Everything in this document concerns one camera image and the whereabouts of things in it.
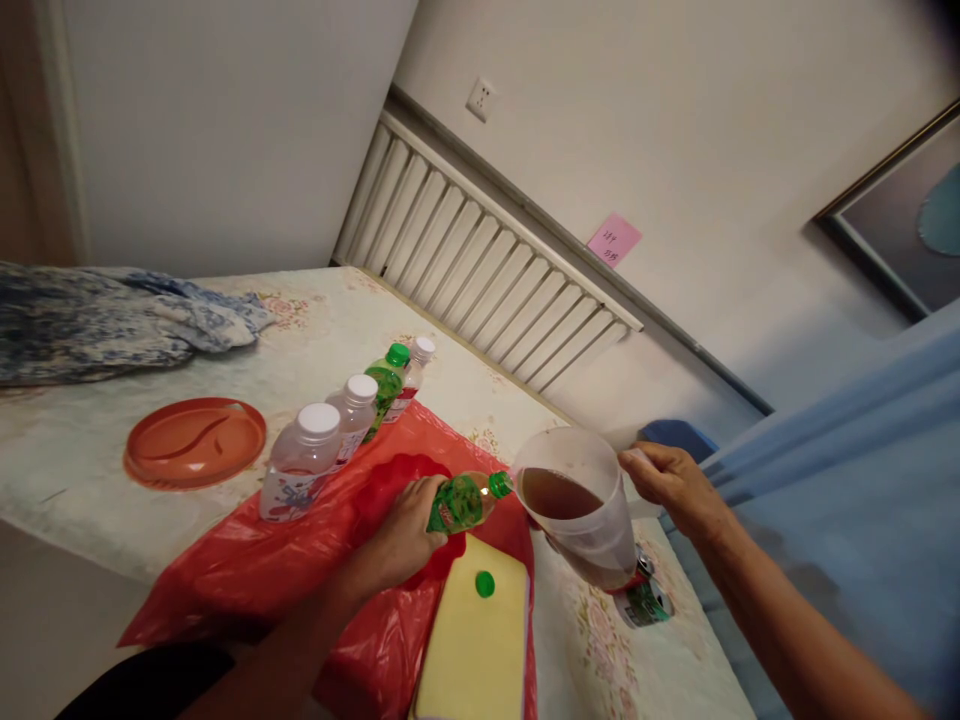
hand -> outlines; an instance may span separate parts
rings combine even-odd
[[[638,442],[646,457],[617,455],[640,496],[663,505],[677,529],[694,543],[714,542],[735,522],[733,513],[686,450]]]
[[[406,582],[437,548],[447,544],[443,533],[427,532],[427,522],[437,488],[448,479],[434,475],[407,485],[377,534],[358,551],[365,561],[362,572],[370,574],[374,592]]]

table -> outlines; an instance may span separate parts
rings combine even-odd
[[[152,583],[182,551],[255,493],[280,429],[308,402],[362,372],[391,342],[437,345],[417,396],[472,442],[509,463],[524,440],[567,423],[472,348],[354,268],[200,281],[255,291],[278,316],[256,347],[200,355],[181,368],[89,385],[0,391],[0,517],[54,545]],[[233,397],[267,420],[259,460],[186,493],[148,490],[121,466],[129,430],[178,400]],[[540,716],[753,717],[689,581],[656,520],[635,524],[677,608],[628,630],[610,598],[583,583],[534,533],[534,639]]]

person's left hand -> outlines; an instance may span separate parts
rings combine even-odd
[[[363,555],[363,572],[370,573],[375,592],[409,580],[437,548],[447,544],[443,533],[427,532],[437,488],[447,480],[443,475],[433,475],[407,485],[377,534],[358,551]]]

orange plate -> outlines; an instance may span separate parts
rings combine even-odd
[[[267,424],[252,405],[194,398],[160,408],[127,437],[123,467],[153,490],[195,490],[231,478],[263,450]]]

yellow sponge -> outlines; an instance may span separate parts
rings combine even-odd
[[[487,598],[477,590],[484,571],[495,585]],[[523,716],[529,596],[523,563],[467,535],[443,588],[411,718]]]

